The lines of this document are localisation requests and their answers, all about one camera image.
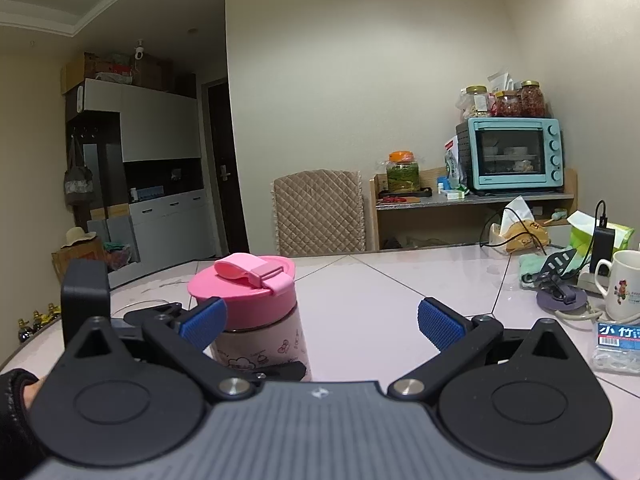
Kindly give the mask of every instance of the triangular cutout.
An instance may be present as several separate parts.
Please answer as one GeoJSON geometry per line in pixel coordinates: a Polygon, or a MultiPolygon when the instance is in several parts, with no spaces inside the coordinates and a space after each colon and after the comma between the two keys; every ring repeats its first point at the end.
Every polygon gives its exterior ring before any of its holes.
{"type": "Polygon", "coordinates": [[[85,357],[96,357],[110,353],[111,349],[104,338],[102,330],[91,330],[78,352],[76,352],[76,358],[84,359],[85,357]]]}
{"type": "Polygon", "coordinates": [[[560,346],[553,332],[543,333],[533,351],[533,355],[553,357],[554,359],[568,359],[566,352],[560,346]]]}

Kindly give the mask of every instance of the oven door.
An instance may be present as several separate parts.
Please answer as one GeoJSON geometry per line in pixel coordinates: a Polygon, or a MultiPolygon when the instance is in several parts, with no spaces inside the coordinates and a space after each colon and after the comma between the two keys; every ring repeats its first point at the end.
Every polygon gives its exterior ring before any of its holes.
{"type": "Polygon", "coordinates": [[[539,187],[547,182],[542,121],[478,121],[472,150],[479,189],[539,187]]]}

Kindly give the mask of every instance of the oven glass window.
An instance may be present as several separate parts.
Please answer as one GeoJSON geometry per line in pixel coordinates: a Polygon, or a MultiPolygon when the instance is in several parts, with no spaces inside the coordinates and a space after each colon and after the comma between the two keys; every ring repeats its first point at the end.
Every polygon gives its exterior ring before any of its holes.
{"type": "Polygon", "coordinates": [[[545,174],[542,130],[478,130],[478,173],[545,174]]]}

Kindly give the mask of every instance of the chair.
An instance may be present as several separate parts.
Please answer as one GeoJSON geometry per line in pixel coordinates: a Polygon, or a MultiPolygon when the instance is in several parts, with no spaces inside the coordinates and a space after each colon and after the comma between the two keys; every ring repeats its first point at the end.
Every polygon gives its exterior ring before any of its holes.
{"type": "Polygon", "coordinates": [[[273,182],[276,246],[282,256],[364,251],[357,171],[301,171],[273,182]]]}

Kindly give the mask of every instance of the toaster oven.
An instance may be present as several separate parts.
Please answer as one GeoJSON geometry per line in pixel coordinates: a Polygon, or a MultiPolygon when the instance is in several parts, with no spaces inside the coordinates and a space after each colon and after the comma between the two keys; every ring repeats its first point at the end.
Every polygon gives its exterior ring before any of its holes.
{"type": "Polygon", "coordinates": [[[456,127],[460,166],[476,191],[554,189],[564,184],[556,119],[473,118],[456,127]]]}

